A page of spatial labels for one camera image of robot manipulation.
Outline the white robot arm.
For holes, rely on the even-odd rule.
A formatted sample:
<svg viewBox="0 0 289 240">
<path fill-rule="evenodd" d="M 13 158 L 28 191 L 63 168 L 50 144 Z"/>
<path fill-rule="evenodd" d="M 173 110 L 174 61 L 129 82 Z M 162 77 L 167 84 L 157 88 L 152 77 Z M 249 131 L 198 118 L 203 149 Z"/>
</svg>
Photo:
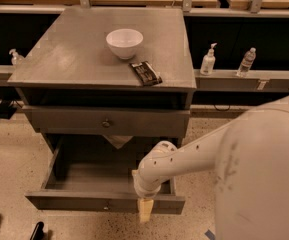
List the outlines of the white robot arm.
<svg viewBox="0 0 289 240">
<path fill-rule="evenodd" d="M 289 96 L 177 148 L 159 142 L 132 172 L 140 220 L 161 184 L 213 168 L 216 240 L 289 240 Z"/>
</svg>

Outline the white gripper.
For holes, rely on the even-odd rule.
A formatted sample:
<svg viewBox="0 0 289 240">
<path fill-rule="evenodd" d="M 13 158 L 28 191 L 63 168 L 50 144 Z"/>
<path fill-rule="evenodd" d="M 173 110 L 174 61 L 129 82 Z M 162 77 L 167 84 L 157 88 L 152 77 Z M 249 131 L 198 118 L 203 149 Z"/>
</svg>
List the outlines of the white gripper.
<svg viewBox="0 0 289 240">
<path fill-rule="evenodd" d="M 152 213 L 154 200 L 153 198 L 161 189 L 161 185 L 146 183 L 137 170 L 132 171 L 134 189 L 140 197 L 137 201 L 139 220 L 141 223 L 148 222 Z"/>
</svg>

